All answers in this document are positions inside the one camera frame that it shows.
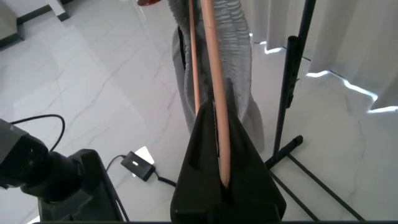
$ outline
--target textured gray fabric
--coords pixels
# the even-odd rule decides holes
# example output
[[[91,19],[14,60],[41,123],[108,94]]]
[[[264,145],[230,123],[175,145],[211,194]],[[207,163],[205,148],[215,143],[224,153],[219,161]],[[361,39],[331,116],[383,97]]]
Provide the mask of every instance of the textured gray fabric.
[[[210,64],[206,46],[200,1],[194,2],[198,74],[201,102],[207,100],[212,91]],[[242,121],[248,110],[251,98],[251,45],[249,27],[244,18],[240,0],[214,0],[214,10],[223,64],[224,83],[229,104],[235,104],[239,119]],[[178,89],[190,130],[195,120],[193,97],[192,56],[187,0],[169,0],[169,6],[183,33],[185,43],[186,69],[184,71],[177,31],[173,37],[173,58]]]

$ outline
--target red object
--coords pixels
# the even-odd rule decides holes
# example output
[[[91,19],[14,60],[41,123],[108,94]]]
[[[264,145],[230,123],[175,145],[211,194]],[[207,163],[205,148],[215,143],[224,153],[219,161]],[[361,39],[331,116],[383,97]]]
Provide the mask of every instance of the red object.
[[[160,2],[160,0],[138,0],[137,4],[139,6],[150,6],[158,2]]]

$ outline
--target black metal stand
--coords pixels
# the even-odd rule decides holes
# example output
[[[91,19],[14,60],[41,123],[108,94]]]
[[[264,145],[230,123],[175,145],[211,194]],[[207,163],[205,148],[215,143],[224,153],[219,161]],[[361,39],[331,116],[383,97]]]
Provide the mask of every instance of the black metal stand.
[[[271,170],[279,161],[283,158],[288,157],[293,161],[299,168],[301,168],[309,177],[311,177],[320,187],[322,187],[328,194],[330,194],[340,205],[342,205],[347,211],[350,212],[359,221],[365,221],[355,210],[353,210],[347,203],[345,203],[337,194],[335,194],[330,188],[328,188],[322,181],[320,181],[315,175],[313,175],[305,166],[303,166],[296,158],[290,153],[301,143],[303,143],[303,136],[297,136],[285,147],[280,149],[280,139],[282,137],[282,130],[285,121],[286,109],[290,108],[293,100],[293,92],[295,83],[297,81],[297,75],[299,73],[301,58],[307,41],[308,31],[310,29],[311,19],[313,10],[315,8],[316,0],[306,0],[304,5],[303,16],[300,25],[300,31],[298,37],[290,36],[287,40],[287,51],[285,58],[284,76],[282,81],[282,92],[280,94],[279,101],[279,113],[276,127],[274,153],[270,159],[264,164]],[[294,193],[282,182],[279,178],[271,172],[274,180],[297,202],[297,204],[314,220],[319,219],[308,209],[307,206],[296,196]]]

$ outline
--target black power adapter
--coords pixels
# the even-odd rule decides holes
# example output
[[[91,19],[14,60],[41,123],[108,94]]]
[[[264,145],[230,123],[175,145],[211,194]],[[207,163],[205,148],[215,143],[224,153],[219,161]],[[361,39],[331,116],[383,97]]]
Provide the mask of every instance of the black power adapter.
[[[152,164],[133,152],[129,152],[121,164],[143,181],[147,181],[156,170]]]

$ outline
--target curtain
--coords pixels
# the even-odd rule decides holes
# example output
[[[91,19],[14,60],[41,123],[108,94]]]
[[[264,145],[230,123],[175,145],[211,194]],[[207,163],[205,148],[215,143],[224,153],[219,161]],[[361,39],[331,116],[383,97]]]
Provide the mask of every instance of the curtain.
[[[305,0],[242,0],[254,43],[286,47]],[[318,0],[303,56],[377,95],[371,110],[398,106],[398,1]]]

